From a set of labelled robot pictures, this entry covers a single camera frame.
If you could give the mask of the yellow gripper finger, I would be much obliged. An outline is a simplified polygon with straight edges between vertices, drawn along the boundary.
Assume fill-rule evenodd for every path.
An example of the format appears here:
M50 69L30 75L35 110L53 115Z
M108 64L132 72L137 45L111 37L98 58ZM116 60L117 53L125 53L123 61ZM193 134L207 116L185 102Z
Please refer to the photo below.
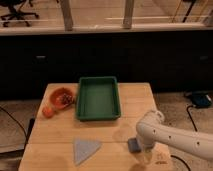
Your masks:
M143 151L143 159L146 164L149 164L152 160L152 151L150 149Z

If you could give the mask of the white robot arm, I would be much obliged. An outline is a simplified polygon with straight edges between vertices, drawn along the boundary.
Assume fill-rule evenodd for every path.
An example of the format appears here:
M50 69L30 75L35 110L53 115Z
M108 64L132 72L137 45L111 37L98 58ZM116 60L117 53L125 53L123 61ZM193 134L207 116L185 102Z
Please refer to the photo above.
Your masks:
M162 143L213 161L213 134L165 126L164 121L161 111L150 110L137 122L136 138L142 149L151 150L156 143Z

